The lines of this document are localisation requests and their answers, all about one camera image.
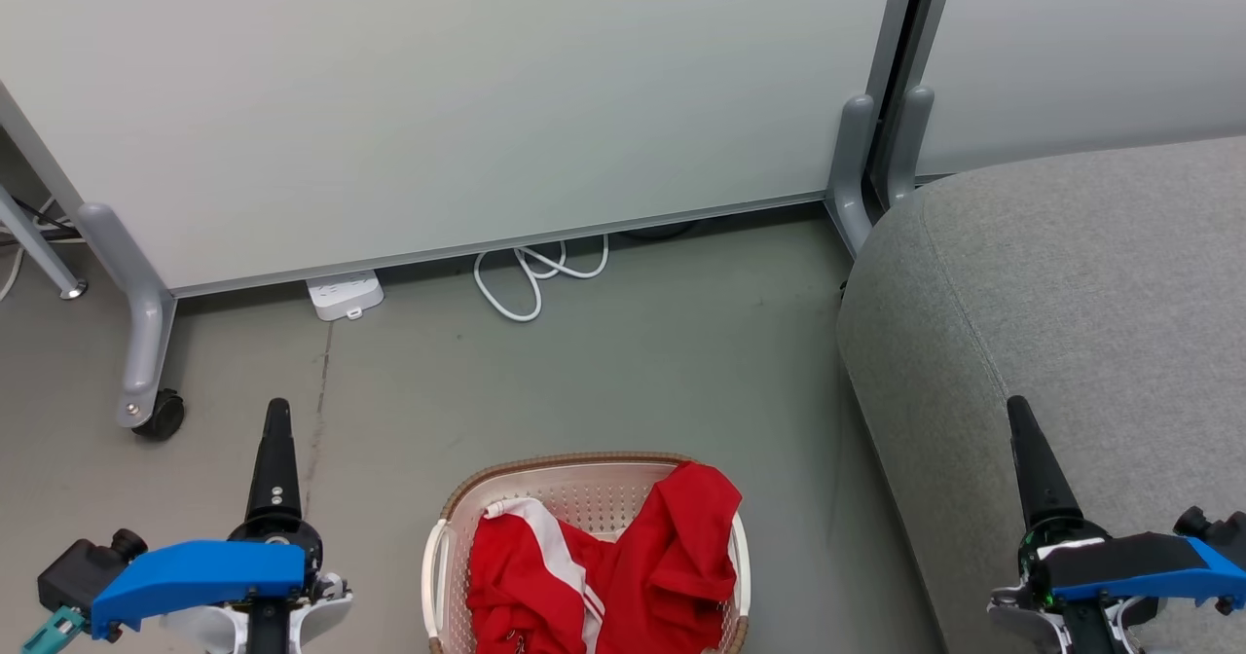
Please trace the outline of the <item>grey slanted metal leg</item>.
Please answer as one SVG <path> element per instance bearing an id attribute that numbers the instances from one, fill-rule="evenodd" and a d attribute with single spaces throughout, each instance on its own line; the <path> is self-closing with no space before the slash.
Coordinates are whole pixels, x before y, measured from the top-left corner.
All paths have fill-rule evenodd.
<path id="1" fill-rule="evenodd" d="M 61 244 L 66 244 L 66 242 L 69 244 L 81 244 L 85 240 L 76 227 L 65 223 L 65 220 L 59 220 L 56 216 L 49 212 L 54 202 L 54 198 L 49 198 L 49 202 L 44 207 L 36 209 L 35 206 L 26 204 L 25 201 L 15 199 L 0 184 L 0 230 L 6 230 L 19 247 L 12 272 L 10 272 L 10 277 L 5 284 L 0 287 L 0 300 L 9 291 L 12 291 L 12 287 L 17 282 L 19 260 L 22 257 L 30 258 L 44 270 L 45 277 L 49 277 L 49 282 L 52 282 L 54 287 L 57 287 L 61 300 L 72 301 L 80 299 L 85 291 L 88 291 L 88 282 L 85 282 L 81 277 L 76 277 L 65 262 L 59 258 L 56 252 L 54 252 L 55 242 L 61 242 Z"/>

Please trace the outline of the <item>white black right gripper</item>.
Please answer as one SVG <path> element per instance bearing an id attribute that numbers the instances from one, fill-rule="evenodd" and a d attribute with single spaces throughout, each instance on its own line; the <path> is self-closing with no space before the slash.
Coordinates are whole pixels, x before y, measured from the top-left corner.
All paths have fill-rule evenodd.
<path id="1" fill-rule="evenodd" d="M 1015 488 L 1029 529 L 1015 551 L 1020 583 L 991 592 L 988 618 L 1030 642 L 1038 654 L 1148 654 L 1130 628 L 1158 617 L 1158 598 L 1100 595 L 1070 602 L 1040 585 L 1042 557 L 1100 544 L 1110 534 L 1090 521 L 1059 521 L 1084 517 L 1077 495 L 1027 397 L 1011 396 L 1007 412 Z"/>

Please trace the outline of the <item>wide white partition panel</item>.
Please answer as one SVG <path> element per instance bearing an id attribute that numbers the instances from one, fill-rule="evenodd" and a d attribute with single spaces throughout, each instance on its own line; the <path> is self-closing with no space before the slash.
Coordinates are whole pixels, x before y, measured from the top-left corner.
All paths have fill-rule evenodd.
<path id="1" fill-rule="evenodd" d="M 0 87 L 174 291 L 826 188 L 888 0 L 0 0 Z"/>

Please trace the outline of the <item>grey partition foot with caster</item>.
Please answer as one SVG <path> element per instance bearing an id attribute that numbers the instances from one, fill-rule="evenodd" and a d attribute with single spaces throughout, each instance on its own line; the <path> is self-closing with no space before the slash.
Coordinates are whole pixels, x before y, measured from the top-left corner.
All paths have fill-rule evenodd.
<path id="1" fill-rule="evenodd" d="M 78 207 L 76 223 L 98 263 L 128 299 L 128 355 L 116 419 L 121 427 L 133 429 L 150 419 L 155 397 L 164 389 L 161 379 L 174 321 L 174 298 L 110 206 L 85 202 Z"/>

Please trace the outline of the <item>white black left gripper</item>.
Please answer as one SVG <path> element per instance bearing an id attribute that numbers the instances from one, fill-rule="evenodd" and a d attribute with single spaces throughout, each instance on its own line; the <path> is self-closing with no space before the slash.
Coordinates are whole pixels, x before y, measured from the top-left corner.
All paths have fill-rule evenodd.
<path id="1" fill-rule="evenodd" d="M 307 587 L 287 602 L 237 600 L 174 610 L 161 627 L 206 654 L 303 654 L 307 642 L 346 619 L 354 592 L 346 579 L 323 571 L 323 539 L 303 519 L 292 409 L 272 397 L 255 453 L 245 521 L 231 539 L 299 546 L 307 552 Z"/>

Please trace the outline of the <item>black caster wheel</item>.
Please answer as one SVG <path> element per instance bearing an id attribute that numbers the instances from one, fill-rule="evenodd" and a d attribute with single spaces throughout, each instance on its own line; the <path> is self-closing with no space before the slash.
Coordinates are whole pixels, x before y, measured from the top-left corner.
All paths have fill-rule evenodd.
<path id="1" fill-rule="evenodd" d="M 174 392 L 174 389 L 159 389 L 150 419 L 145 424 L 130 429 L 130 432 L 148 442 L 164 442 L 179 431 L 184 422 L 184 415 L 183 397 Z"/>

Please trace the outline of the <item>grey fabric sofa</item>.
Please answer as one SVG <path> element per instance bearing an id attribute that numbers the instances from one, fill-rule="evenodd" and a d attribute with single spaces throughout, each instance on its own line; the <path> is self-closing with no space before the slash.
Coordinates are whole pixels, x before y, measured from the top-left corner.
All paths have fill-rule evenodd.
<path id="1" fill-rule="evenodd" d="M 1116 537 L 1246 513 L 1246 136 L 921 187 L 836 338 L 946 654 L 1033 654 L 987 615 L 1024 531 L 1011 396 Z"/>

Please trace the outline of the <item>white wicker-rimmed laundry basket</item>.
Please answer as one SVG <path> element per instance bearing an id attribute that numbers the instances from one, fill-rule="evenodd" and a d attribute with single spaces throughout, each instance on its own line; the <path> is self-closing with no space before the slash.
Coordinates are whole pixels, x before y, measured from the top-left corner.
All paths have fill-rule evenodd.
<path id="1" fill-rule="evenodd" d="M 532 497 L 541 500 L 556 518 L 597 538 L 617 539 L 640 514 L 653 486 L 689 460 L 693 458 L 680 453 L 562 453 L 500 463 L 464 481 L 442 508 L 424 546 L 421 597 L 427 653 L 475 654 L 466 605 L 468 562 L 487 506 L 498 500 Z M 721 640 L 704 654 L 743 654 L 751 625 L 751 557 L 739 508 L 728 548 L 736 569 L 736 587 L 720 609 Z"/>

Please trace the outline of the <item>narrow white partition panel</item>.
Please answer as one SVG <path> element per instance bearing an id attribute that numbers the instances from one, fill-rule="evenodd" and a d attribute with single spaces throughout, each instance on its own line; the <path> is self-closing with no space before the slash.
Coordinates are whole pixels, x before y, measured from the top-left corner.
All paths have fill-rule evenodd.
<path id="1" fill-rule="evenodd" d="M 939 0 L 916 172 L 1246 135 L 1246 0 Z"/>

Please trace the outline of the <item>red white garment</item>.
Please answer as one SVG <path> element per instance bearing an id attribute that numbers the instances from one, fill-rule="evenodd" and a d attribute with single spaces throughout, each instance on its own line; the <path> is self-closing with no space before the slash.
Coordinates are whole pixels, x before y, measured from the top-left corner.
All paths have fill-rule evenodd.
<path id="1" fill-rule="evenodd" d="M 482 511 L 466 605 L 475 654 L 704 654 L 736 587 L 728 548 L 743 495 L 705 463 L 657 482 L 617 539 L 532 497 Z"/>

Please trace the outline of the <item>white power strip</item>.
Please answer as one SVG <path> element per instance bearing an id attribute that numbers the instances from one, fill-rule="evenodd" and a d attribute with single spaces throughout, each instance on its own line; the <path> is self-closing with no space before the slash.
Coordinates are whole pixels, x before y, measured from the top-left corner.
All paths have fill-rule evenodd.
<path id="1" fill-rule="evenodd" d="M 379 306 L 385 291 L 374 270 L 308 278 L 307 290 L 316 318 L 335 321 L 339 318 L 358 320 L 364 311 Z"/>

